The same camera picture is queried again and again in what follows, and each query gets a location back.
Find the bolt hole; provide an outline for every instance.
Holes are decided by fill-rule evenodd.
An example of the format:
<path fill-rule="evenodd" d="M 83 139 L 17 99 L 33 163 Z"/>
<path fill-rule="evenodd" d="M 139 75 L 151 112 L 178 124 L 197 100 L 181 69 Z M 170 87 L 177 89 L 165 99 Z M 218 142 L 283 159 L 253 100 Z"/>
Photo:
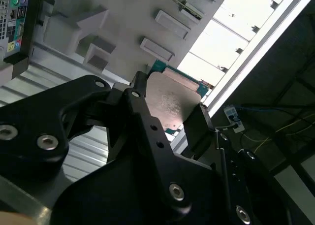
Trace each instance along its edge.
<path fill-rule="evenodd" d="M 243 210 L 240 211 L 240 215 L 243 218 L 243 220 L 247 219 L 247 215 L 244 213 Z"/>
<path fill-rule="evenodd" d="M 0 130 L 0 134 L 3 136 L 8 136 L 12 134 L 12 131 L 9 129 L 3 129 L 3 130 Z"/>
<path fill-rule="evenodd" d="M 154 126 L 154 125 L 151 125 L 150 127 L 151 127 L 152 130 L 158 130 L 158 128 L 156 126 Z"/>
<path fill-rule="evenodd" d="M 241 181 L 241 180 L 239 179 L 239 177 L 238 177 L 235 173 L 233 173 L 232 176 L 233 176 L 233 179 L 234 179 L 235 181 L 237 181 L 237 182 L 240 182 L 240 181 Z"/>
<path fill-rule="evenodd" d="M 233 160 L 231 160 L 231 164 L 233 165 L 233 167 L 238 168 L 237 164 Z"/>
<path fill-rule="evenodd" d="M 173 192 L 175 195 L 180 195 L 181 191 L 178 188 L 174 188 Z"/>
<path fill-rule="evenodd" d="M 161 149 L 163 149 L 164 148 L 164 145 L 163 145 L 163 143 L 162 142 L 157 142 L 157 146 L 159 147 L 159 148 L 161 148 Z"/>
<path fill-rule="evenodd" d="M 43 139 L 43 143 L 45 143 L 46 145 L 52 145 L 54 142 L 52 139 L 46 138 Z"/>
<path fill-rule="evenodd" d="M 95 81 L 95 84 L 99 87 L 105 87 L 104 83 L 100 82 L 100 81 Z"/>

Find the black metal bracket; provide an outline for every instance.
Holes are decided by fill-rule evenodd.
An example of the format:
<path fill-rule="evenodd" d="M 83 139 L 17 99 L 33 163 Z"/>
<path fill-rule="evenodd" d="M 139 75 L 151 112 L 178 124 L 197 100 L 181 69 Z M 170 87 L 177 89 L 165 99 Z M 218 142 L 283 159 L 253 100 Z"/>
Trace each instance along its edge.
<path fill-rule="evenodd" d="M 105 98 L 109 91 L 110 86 L 102 79 L 84 76 L 2 107 L 0 124 L 12 126 L 16 136 L 0 141 L 0 173 L 30 179 L 55 175 L 68 152 L 67 134 L 71 131 L 67 126 L 83 132 L 91 129 L 74 126 L 77 114 L 70 120 L 67 112 L 74 109 L 78 113 L 78 106 L 94 98 Z"/>
<path fill-rule="evenodd" d="M 196 160 L 208 155 L 211 168 L 220 176 L 229 221 L 235 225 L 253 224 L 242 165 L 229 139 L 213 127 L 207 108 L 202 104 L 196 106 L 184 128 L 190 154 Z"/>

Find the cable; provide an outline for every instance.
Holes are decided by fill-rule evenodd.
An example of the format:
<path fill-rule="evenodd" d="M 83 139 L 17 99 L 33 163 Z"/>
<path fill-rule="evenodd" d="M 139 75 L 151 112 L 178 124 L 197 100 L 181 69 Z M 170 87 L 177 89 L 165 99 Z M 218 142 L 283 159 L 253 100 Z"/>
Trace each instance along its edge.
<path fill-rule="evenodd" d="M 253 142 L 263 142 L 263 141 L 265 141 L 265 140 L 254 140 L 254 139 L 251 139 L 251 138 L 250 138 L 248 135 L 246 135 L 245 133 L 243 133 L 243 136 L 246 137 L 248 140 L 253 141 Z"/>
<path fill-rule="evenodd" d="M 308 126 L 308 127 L 304 128 L 304 129 L 301 129 L 301 130 L 299 130 L 299 131 L 297 131 L 297 132 L 290 133 L 290 134 L 287 134 L 287 135 L 295 135 L 295 134 L 304 132 L 304 131 L 306 131 L 307 129 L 309 129 L 309 128 L 311 128 L 311 127 L 312 127 L 312 126 Z"/>
<path fill-rule="evenodd" d="M 291 123 L 291 124 L 288 124 L 288 125 L 286 125 L 286 126 L 280 128 L 280 129 L 276 130 L 276 133 L 279 132 L 279 131 L 281 131 L 281 130 L 283 130 L 283 129 L 285 129 L 285 128 L 288 128 L 288 127 L 290 127 L 290 126 L 292 126 L 292 125 L 294 125 L 294 124 L 296 124 L 296 123 L 298 123 L 298 122 L 300 122 L 300 121 L 302 121 L 302 120 L 305 120 L 306 118 L 309 118 L 309 117 L 311 117 L 311 116 L 313 116 L 313 115 L 315 115 L 315 113 L 313 113 L 313 114 L 311 114 L 311 115 L 309 115 L 309 116 L 306 116 L 305 118 L 301 118 L 301 119 L 299 119 L 299 120 L 296 120 L 295 122 L 293 122 L 293 123 Z M 267 140 L 269 140 L 269 137 L 267 137 L 260 145 L 258 145 L 258 147 L 255 149 L 254 153 L 256 153 L 257 150 L 258 150 Z"/>
<path fill-rule="evenodd" d="M 237 123 L 233 122 L 228 126 L 223 126 L 223 127 L 215 127 L 215 129 L 220 129 L 220 130 L 228 130 L 228 129 L 233 129 L 235 126 L 238 126 Z"/>

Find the ceiling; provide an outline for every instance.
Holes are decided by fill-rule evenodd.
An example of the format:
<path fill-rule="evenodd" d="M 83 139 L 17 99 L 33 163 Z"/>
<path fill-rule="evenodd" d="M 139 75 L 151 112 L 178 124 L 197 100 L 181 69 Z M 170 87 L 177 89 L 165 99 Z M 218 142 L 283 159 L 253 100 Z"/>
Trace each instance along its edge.
<path fill-rule="evenodd" d="M 245 80 L 239 85 L 234 93 L 228 98 L 224 106 L 234 104 L 262 104 L 262 105 L 309 105 L 315 103 L 315 94 L 299 84 L 296 73 L 306 68 L 299 76 L 315 87 L 315 0 L 312 0 L 301 14 L 293 21 L 288 29 L 281 35 L 272 48 L 266 53 L 256 67 L 250 72 Z M 278 96 L 288 83 L 292 83 L 286 94 L 279 99 Z M 215 126 L 226 126 L 228 120 L 223 112 L 223 107 L 213 116 Z M 298 114 L 301 109 L 283 109 L 291 114 Z M 245 125 L 245 135 L 252 140 L 265 140 L 268 135 L 257 130 L 251 119 L 258 120 L 277 130 L 291 123 L 292 116 L 278 110 L 243 112 L 248 115 L 241 118 Z M 304 118 L 314 113 L 308 110 L 301 113 Z M 309 122 L 315 121 L 315 115 L 308 118 Z M 283 131 L 286 134 L 296 132 L 309 126 L 308 123 L 300 121 Z M 241 148 L 253 151 L 262 143 L 249 140 L 242 133 L 234 133 L 233 130 L 226 131 L 233 142 L 236 150 Z M 296 152 L 314 137 L 314 128 L 308 128 L 301 134 L 294 134 L 287 138 L 291 142 L 288 145 L 292 152 Z M 284 156 L 278 150 L 273 141 L 261 145 L 256 154 L 268 169 L 274 168 L 284 160 Z"/>

